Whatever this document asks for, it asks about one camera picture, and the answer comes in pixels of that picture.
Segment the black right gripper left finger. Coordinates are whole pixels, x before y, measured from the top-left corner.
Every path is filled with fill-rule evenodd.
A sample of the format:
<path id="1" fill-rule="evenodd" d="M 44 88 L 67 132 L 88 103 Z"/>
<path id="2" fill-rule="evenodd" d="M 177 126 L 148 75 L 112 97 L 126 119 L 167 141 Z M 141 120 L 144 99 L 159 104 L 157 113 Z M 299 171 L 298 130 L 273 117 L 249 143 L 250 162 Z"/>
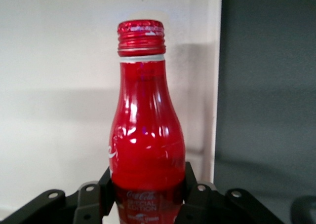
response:
<path id="1" fill-rule="evenodd" d="M 17 211 L 2 224 L 101 224 L 114 204 L 115 192 L 110 170 L 97 182 L 88 182 L 73 194 L 47 190 Z"/>

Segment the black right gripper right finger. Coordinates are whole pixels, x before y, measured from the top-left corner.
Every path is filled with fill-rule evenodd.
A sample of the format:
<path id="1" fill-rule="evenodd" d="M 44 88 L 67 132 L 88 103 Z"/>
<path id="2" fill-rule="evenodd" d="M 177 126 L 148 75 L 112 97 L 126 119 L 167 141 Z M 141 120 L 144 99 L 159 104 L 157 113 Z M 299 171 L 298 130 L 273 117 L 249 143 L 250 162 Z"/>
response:
<path id="1" fill-rule="evenodd" d="M 251 193 L 233 188 L 221 194 L 213 183 L 198 182 L 186 162 L 184 204 L 176 224 L 281 224 Z"/>

